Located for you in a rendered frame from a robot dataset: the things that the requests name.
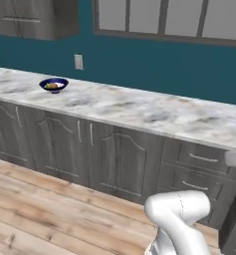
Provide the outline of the grey wall cupboard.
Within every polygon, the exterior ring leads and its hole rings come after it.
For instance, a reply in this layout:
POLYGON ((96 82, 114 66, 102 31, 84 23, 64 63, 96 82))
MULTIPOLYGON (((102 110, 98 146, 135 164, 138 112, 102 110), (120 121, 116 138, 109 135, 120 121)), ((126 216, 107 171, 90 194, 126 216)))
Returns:
POLYGON ((2 36, 51 41, 78 33, 78 0, 0 0, 2 36))

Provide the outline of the grey drawer front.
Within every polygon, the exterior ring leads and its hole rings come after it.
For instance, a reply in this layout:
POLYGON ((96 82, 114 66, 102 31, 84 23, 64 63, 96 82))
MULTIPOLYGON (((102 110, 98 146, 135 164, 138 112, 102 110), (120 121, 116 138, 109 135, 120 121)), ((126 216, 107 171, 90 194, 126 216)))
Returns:
POLYGON ((190 169, 165 162, 160 165, 157 187, 203 191, 210 199, 223 203, 232 201, 236 195, 236 179, 226 175, 190 169), (209 190, 203 191, 188 187, 181 182, 182 180, 197 186, 208 187, 209 190))
POLYGON ((224 152, 225 150, 221 148, 167 137, 164 140, 162 160, 166 163, 184 166, 190 169, 202 170, 205 172, 213 172, 236 179, 235 168, 226 165, 224 152), (219 161, 207 162, 198 160, 190 157, 189 153, 207 158, 215 158, 219 161))

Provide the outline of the dark appliance door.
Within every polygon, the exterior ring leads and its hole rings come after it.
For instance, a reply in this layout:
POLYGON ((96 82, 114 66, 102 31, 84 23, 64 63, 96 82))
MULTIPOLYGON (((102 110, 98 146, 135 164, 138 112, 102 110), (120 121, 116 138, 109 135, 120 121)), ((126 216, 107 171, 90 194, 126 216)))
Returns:
POLYGON ((218 234, 223 255, 236 255, 236 195, 218 234))

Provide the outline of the grey-framed window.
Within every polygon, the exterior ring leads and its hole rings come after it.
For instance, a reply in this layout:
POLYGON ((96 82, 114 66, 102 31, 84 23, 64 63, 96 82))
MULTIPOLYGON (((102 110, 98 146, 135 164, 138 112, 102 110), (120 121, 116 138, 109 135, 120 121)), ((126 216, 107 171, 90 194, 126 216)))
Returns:
POLYGON ((236 47, 236 0, 92 0, 98 35, 236 47))

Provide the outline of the grey base cupboard door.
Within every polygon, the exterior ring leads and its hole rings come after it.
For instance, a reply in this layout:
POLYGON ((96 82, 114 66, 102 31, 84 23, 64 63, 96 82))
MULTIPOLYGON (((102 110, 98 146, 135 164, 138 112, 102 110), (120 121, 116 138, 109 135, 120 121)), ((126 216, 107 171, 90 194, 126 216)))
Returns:
POLYGON ((18 105, 0 101, 0 159, 34 169, 34 154, 24 121, 23 108, 18 106, 23 125, 20 128, 16 106, 18 105))
POLYGON ((163 137, 153 133, 93 123, 88 125, 91 188, 144 204, 156 190, 163 137))
POLYGON ((24 108, 23 116, 36 169, 71 183, 89 186, 86 122, 80 118, 33 108, 24 108), (78 138, 78 120, 81 120, 82 142, 78 138))

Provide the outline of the dark blue bowl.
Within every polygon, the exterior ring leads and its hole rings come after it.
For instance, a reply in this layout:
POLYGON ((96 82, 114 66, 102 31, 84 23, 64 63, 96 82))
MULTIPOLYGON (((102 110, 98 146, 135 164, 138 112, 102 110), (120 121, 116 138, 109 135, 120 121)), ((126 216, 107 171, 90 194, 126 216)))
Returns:
POLYGON ((69 81, 62 78, 51 78, 46 79, 42 81, 39 86, 44 89, 45 91, 51 92, 52 94, 58 94, 61 90, 63 90, 67 85, 69 84, 69 81), (64 86, 61 88, 57 88, 56 83, 62 83, 64 86), (47 89, 45 88, 47 84, 55 84, 53 89, 47 89))

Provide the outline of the white wall outlet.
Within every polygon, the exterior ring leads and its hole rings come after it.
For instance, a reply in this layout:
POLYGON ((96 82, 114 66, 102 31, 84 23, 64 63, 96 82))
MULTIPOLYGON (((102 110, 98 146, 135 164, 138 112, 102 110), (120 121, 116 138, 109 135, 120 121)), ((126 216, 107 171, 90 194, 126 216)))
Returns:
POLYGON ((76 54, 75 55, 75 68, 77 70, 82 70, 84 68, 83 56, 76 54))

